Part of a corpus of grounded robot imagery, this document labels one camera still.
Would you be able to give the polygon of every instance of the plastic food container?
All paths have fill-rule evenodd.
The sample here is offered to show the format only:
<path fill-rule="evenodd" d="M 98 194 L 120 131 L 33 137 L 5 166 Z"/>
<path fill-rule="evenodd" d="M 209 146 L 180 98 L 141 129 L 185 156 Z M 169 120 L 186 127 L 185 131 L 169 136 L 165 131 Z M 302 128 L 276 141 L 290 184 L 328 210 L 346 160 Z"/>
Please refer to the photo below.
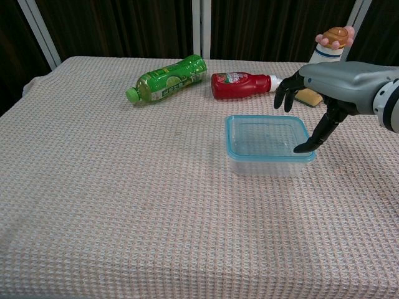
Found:
<path fill-rule="evenodd" d="M 294 116 L 231 115 L 226 118 L 226 147 L 231 169 L 238 174 L 298 176 L 316 157 L 294 153 L 307 141 L 304 122 Z"/>

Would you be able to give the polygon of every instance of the red squeeze bottle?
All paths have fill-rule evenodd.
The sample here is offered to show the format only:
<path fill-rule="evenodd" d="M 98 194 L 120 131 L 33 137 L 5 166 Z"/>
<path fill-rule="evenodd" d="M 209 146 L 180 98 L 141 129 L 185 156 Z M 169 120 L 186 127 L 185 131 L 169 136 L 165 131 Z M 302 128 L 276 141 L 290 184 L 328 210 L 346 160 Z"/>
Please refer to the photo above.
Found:
<path fill-rule="evenodd" d="M 274 92 L 281 79 L 276 76 L 251 75 L 249 73 L 217 73 L 211 78 L 215 99 L 244 98 L 256 93 Z"/>

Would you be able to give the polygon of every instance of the sponge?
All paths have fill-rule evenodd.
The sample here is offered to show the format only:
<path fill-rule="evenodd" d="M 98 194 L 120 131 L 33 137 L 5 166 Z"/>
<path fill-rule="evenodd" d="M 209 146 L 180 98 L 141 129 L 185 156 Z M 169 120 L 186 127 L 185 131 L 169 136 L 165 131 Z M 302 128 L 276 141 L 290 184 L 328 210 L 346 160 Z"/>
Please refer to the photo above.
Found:
<path fill-rule="evenodd" d="M 295 99 L 310 107 L 316 107 L 323 100 L 321 95 L 308 88 L 299 90 Z"/>

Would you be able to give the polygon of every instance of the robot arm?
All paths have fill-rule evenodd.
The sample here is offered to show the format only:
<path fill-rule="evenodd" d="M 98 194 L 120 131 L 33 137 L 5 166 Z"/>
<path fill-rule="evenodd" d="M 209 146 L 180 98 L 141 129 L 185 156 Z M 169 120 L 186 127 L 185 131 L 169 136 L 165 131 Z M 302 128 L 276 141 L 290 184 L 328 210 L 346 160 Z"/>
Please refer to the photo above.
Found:
<path fill-rule="evenodd" d="M 364 62 L 322 62 L 303 66 L 276 90 L 274 108 L 285 97 L 289 112 L 298 90 L 309 88 L 324 98 L 327 112 L 295 153 L 316 150 L 348 115 L 378 115 L 380 124 L 399 133 L 399 69 Z"/>

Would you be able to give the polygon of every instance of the white bottle cap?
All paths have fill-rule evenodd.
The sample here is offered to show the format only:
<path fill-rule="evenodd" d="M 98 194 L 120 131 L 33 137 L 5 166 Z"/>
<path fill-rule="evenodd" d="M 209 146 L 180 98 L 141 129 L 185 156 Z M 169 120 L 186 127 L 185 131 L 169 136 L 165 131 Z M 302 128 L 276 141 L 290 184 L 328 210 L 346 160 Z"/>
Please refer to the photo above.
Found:
<path fill-rule="evenodd" d="M 270 79 L 272 81 L 272 85 L 270 86 L 270 92 L 275 92 L 277 87 L 280 85 L 282 79 L 278 79 L 276 76 L 271 75 Z"/>

